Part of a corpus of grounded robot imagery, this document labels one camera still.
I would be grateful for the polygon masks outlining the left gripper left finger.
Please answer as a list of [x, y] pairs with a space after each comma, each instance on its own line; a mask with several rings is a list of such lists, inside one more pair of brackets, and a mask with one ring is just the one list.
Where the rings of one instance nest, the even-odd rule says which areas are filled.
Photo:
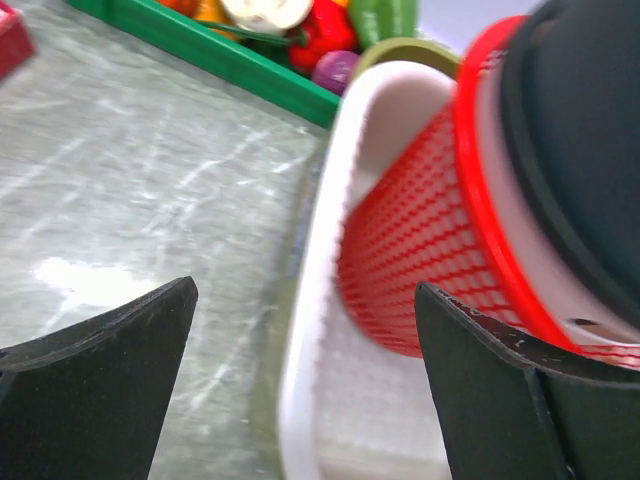
[[3, 348], [2, 478], [147, 478], [197, 300], [181, 277]]

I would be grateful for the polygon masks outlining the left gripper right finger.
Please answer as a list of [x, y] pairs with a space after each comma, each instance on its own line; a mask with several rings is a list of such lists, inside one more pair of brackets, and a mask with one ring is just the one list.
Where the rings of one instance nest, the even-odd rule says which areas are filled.
[[455, 479], [639, 476], [639, 374], [415, 291], [417, 331]]

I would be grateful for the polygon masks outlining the white round bucket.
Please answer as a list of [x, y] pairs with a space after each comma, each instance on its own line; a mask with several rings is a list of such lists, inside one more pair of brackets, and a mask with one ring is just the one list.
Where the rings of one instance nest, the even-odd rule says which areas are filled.
[[507, 156], [498, 88], [497, 73], [482, 76], [475, 126], [482, 173], [516, 270], [543, 311], [575, 343], [637, 347], [639, 330], [624, 324], [574, 277], [530, 212]]

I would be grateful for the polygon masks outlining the white perforated rectangular basket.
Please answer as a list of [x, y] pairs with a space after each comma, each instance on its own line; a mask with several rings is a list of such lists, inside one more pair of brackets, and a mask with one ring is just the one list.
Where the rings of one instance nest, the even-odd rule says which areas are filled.
[[408, 61], [349, 87], [336, 115], [301, 252], [277, 399], [287, 479], [446, 479], [424, 364], [352, 324], [334, 285], [349, 210], [451, 97], [453, 81]]

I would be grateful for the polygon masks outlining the red mesh basket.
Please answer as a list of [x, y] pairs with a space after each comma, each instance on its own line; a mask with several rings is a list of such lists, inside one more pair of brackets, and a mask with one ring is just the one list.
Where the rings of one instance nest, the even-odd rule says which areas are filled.
[[637, 347], [579, 345], [543, 311], [516, 270], [482, 173], [475, 101], [482, 76], [502, 73], [517, 15], [472, 43], [451, 97], [348, 215], [337, 285], [354, 323], [374, 342], [421, 353], [414, 314], [418, 283], [430, 282], [471, 307], [550, 344], [629, 369]]

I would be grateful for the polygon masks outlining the dark grey round bucket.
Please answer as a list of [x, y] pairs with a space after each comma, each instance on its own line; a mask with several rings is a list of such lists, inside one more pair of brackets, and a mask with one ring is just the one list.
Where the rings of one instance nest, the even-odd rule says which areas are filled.
[[510, 160], [572, 275], [639, 323], [639, 5], [549, 1], [516, 30], [500, 81]]

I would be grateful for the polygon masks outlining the olive green rectangular basket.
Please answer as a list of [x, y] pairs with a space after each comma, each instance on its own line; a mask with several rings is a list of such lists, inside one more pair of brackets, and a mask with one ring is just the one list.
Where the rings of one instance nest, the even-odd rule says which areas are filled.
[[[454, 53], [436, 42], [422, 39], [391, 39], [363, 54], [360, 65], [354, 71], [353, 83], [372, 67], [392, 61], [419, 63], [436, 69], [451, 80], [459, 64]], [[252, 399], [251, 424], [259, 449], [280, 479], [287, 478], [281, 470], [277, 399], [289, 321], [299, 280], [301, 252], [297, 250], [296, 243], [305, 241], [309, 232], [310, 216], [314, 209], [329, 140], [330, 138], [321, 142], [312, 154], [300, 182], [296, 208], [281, 249], [274, 307], [266, 321], [265, 344]]]

